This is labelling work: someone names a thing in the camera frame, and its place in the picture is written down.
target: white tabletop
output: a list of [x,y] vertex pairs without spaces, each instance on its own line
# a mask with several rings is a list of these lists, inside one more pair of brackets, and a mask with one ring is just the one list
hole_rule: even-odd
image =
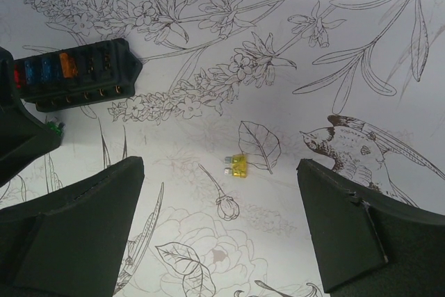
[[[63,144],[0,207],[141,156],[116,296],[323,296],[300,159],[445,214],[443,1],[0,0],[15,58],[125,38],[144,62],[135,97],[34,111]],[[248,177],[224,176],[242,152]]]

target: peony drawing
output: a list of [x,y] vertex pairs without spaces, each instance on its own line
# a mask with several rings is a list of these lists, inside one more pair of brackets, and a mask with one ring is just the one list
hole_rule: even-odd
[[[214,295],[207,290],[203,296],[232,296],[236,290],[254,289],[256,279],[266,280],[267,262],[255,257],[248,236],[226,230],[207,214],[174,208],[162,211],[149,250],[140,264],[145,269],[136,272],[124,289],[128,296],[138,296],[133,289],[148,293],[145,296],[185,296],[190,287],[184,286],[184,280],[190,277],[205,289],[212,289],[213,284]],[[195,295],[191,291],[187,296]]]

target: black fuse block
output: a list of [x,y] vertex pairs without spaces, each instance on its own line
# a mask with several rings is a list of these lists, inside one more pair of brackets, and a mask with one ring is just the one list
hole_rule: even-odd
[[142,63],[118,38],[15,61],[20,98],[42,112],[132,97]]
[[0,187],[38,157],[60,146],[62,136],[23,106],[14,82],[14,60],[0,48]]

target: floral drawing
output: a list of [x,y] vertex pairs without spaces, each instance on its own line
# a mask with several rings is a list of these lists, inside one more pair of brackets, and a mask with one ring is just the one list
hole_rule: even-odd
[[[263,281],[260,280],[256,280],[255,284],[258,287],[261,287],[262,289],[265,289],[267,291],[265,297],[269,297],[269,296],[281,296],[281,297],[322,297],[323,293],[321,292],[320,288],[318,288],[318,286],[312,282],[308,282],[306,283],[306,285],[304,287],[302,287],[301,285],[296,285],[293,287],[285,287],[285,288],[281,288],[281,289],[275,289],[272,288],[270,286],[268,286],[266,283],[264,283]],[[244,291],[241,290],[237,290],[234,292],[234,297],[241,297],[241,294]]]
[[161,211],[163,194],[164,183],[161,185],[156,206],[154,207],[153,212],[148,216],[148,219],[145,221],[142,232],[134,240],[128,240],[127,242],[127,247],[125,249],[126,256],[124,256],[122,259],[118,281],[116,282],[113,295],[116,295],[117,292],[124,289],[124,287],[130,282],[145,253],[147,252],[154,228],[156,227],[156,223],[158,221],[159,213]]
[[215,178],[209,173],[208,170],[204,168],[203,165],[199,165],[201,170],[204,171],[204,173],[207,174],[207,176],[210,178],[210,180],[213,182],[213,184],[216,187],[216,190],[218,191],[218,198],[216,199],[216,205],[218,206],[218,216],[230,222],[231,220],[237,219],[239,217],[239,205],[235,202],[234,198],[232,196],[225,195],[224,191],[222,190],[221,186],[217,183]]
[[309,45],[315,47],[316,44],[322,48],[329,47],[329,38],[326,29],[334,29],[346,20],[335,20],[333,22],[324,22],[323,18],[318,14],[320,10],[320,1],[316,3],[312,9],[311,16],[294,15],[287,19],[287,21],[297,24],[292,29],[293,34],[302,33],[302,38],[309,38]]
[[[332,8],[343,8],[346,10],[369,10],[372,8],[377,8],[393,0],[332,0]],[[318,59],[316,59],[314,65],[331,64],[331,63],[343,63],[347,62],[343,68],[336,71],[335,73],[328,75],[322,79],[304,85],[296,89],[293,94],[307,94],[312,93],[316,90],[320,90],[328,85],[331,85],[335,81],[341,79],[340,88],[334,99],[332,106],[332,112],[334,114],[340,114],[349,99],[349,95],[353,85],[353,79],[356,74],[357,68],[360,66],[362,76],[366,84],[373,91],[380,95],[393,96],[397,93],[397,90],[389,85],[387,82],[379,78],[372,68],[371,57],[373,50],[381,38],[387,33],[387,31],[394,25],[397,19],[405,11],[408,3],[411,0],[401,0],[401,3],[393,15],[392,19],[386,25],[386,27],[381,30],[381,32],[367,45],[347,49],[342,51],[336,51],[326,54]],[[428,59],[428,52],[430,48],[430,43],[428,41],[428,32],[423,17],[423,10],[421,5],[421,0],[414,0],[414,28],[411,34],[411,45],[410,54],[412,59],[411,73],[416,81],[421,80],[423,70],[426,66],[426,61]],[[323,26],[323,19],[332,10],[328,8],[321,16],[321,26]],[[303,20],[300,18],[294,19],[295,22],[302,22],[299,25],[304,25]]]
[[[285,44],[277,46],[272,32],[267,36],[252,32],[253,39],[247,39],[235,48],[230,59],[208,68],[200,67],[200,57],[208,48],[253,29],[289,0],[249,1],[142,0],[134,3],[122,0],[24,0],[24,3],[43,13],[49,28],[69,33],[80,45],[84,45],[84,38],[92,34],[111,39],[142,33],[146,41],[170,49],[165,54],[143,57],[141,60],[145,64],[154,59],[189,54],[189,59],[168,90],[139,94],[136,108],[134,99],[113,102],[108,108],[113,120],[152,121],[159,125],[171,116],[190,120],[204,115],[206,111],[222,115],[224,105],[233,103],[243,86],[271,86],[281,67],[296,70],[294,61],[281,56],[295,43],[303,39],[308,40],[310,46],[329,47],[332,41],[329,41],[327,31],[344,22],[343,19],[326,20],[340,6],[330,5],[322,12],[322,4],[318,2],[310,16],[298,14],[289,18],[290,24],[294,25],[289,30],[295,35]],[[195,8],[201,15],[184,16],[185,8]],[[252,18],[255,11],[263,12]],[[218,36],[200,45],[189,45],[190,25],[209,29]]]
[[140,268],[149,268],[151,274],[145,275],[143,269],[136,271],[132,285],[125,288],[128,296],[133,290],[134,294],[143,290],[159,297],[184,296],[184,274],[200,266],[198,260],[209,270],[215,297],[231,296],[236,290],[253,292],[253,278],[266,279],[267,262],[255,257],[253,242],[245,232],[228,230],[219,220],[207,214],[190,214],[184,209],[174,208],[163,210],[150,244],[166,249],[163,246],[176,245],[171,243],[185,245],[186,250],[192,248],[194,252],[190,252],[189,257],[195,261],[188,262],[187,268],[175,270],[165,262],[165,256],[160,255],[158,249],[150,247]]
[[27,196],[26,183],[23,177],[17,175],[0,189],[0,208],[26,202]]

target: line-art bird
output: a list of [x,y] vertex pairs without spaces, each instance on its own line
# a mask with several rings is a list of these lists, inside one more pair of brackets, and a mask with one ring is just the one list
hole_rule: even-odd
[[387,132],[357,118],[331,115],[327,120],[333,127],[301,134],[310,150],[334,159],[332,170],[341,176],[414,207],[417,204],[389,177],[387,152],[402,154],[445,180],[445,174],[427,158]]

